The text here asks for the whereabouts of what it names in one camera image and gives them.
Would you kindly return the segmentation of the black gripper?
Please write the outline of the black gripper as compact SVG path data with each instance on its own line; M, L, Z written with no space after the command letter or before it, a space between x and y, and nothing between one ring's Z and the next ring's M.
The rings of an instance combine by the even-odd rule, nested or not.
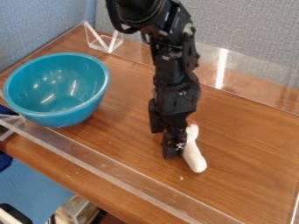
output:
M197 110L202 95L194 71L178 57L154 59L154 98L149 102L150 126L163 133L163 158L181 156L187 143L187 116Z

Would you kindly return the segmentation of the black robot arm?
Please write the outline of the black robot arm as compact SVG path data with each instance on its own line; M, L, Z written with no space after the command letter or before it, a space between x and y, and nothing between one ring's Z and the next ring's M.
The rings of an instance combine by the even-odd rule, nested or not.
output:
M163 156L183 154L187 116L202 95L194 69L199 66L191 14L179 0L106 0L119 32L139 32L155 65L154 98L149 102L151 131L163 135Z

